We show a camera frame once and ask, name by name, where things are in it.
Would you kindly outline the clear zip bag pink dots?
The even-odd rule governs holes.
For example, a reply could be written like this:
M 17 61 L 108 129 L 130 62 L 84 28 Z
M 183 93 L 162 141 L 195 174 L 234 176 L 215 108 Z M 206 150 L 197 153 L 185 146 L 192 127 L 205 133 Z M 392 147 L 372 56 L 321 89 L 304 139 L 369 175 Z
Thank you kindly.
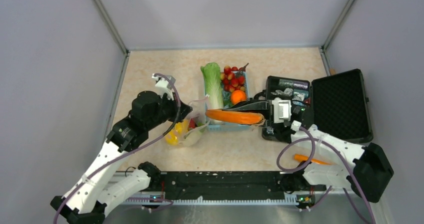
M 165 141 L 173 147 L 189 147 L 196 144 L 207 130 L 210 120 L 205 112 L 209 105 L 209 95 L 193 100 L 188 104 L 192 111 L 165 136 Z

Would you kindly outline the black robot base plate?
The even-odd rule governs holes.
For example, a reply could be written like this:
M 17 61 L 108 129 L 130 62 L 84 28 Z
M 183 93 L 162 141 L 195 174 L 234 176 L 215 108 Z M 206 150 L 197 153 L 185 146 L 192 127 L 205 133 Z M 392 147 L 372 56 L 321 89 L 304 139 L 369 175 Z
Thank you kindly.
M 282 200 L 295 192 L 325 191 L 312 186 L 300 174 L 259 172 L 167 172 L 153 178 L 142 194 L 168 200 L 256 201 Z

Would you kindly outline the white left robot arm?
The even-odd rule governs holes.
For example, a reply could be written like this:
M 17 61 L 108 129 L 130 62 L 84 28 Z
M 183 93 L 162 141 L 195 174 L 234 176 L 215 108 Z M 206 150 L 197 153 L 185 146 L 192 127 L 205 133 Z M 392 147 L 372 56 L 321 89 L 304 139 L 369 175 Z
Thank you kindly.
M 174 126 L 192 110 L 181 102 L 176 92 L 139 93 L 128 115 L 114 124 L 100 153 L 81 179 L 68 193 L 52 199 L 50 204 L 56 211 L 53 223 L 63 216 L 72 224 L 101 224 L 106 218 L 106 205 L 97 196 L 116 172 L 119 162 L 143 149 L 142 143 L 148 139 L 150 130 L 166 121 Z

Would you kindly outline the red toy chili pepper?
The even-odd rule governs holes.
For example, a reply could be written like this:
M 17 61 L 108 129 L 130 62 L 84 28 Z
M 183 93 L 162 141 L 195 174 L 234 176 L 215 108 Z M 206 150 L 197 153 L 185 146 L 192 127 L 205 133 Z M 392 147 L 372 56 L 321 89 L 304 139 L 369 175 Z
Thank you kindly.
M 194 119 L 190 119 L 189 122 L 188 122 L 188 130 L 192 130 L 192 129 L 196 128 L 196 127 L 197 127 L 197 125 L 196 125 L 195 120 Z

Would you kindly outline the yellow toy bell pepper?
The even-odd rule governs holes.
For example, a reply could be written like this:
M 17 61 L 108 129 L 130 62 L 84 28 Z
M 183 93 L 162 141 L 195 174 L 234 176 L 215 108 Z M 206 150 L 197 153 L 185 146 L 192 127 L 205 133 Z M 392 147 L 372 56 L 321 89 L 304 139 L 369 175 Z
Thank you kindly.
M 189 130 L 189 120 L 188 119 L 184 119 L 182 122 L 178 122 L 174 126 L 174 132 L 177 135 L 184 135 L 188 132 L 188 130 Z

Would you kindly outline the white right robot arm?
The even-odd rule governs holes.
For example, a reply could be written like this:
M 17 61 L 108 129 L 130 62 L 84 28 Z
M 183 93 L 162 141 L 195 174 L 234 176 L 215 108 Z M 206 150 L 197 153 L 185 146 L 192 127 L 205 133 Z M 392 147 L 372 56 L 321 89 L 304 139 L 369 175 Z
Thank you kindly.
M 296 168 L 285 168 L 281 154 L 277 166 L 285 173 L 296 173 L 293 184 L 299 190 L 311 185 L 351 188 L 367 202 L 377 203 L 383 196 L 394 170 L 381 146 L 351 143 L 321 131 L 307 118 L 309 109 L 289 100 L 248 100 L 218 115 L 225 122 L 290 131 L 290 140 L 282 150 L 298 145 L 310 154 Z

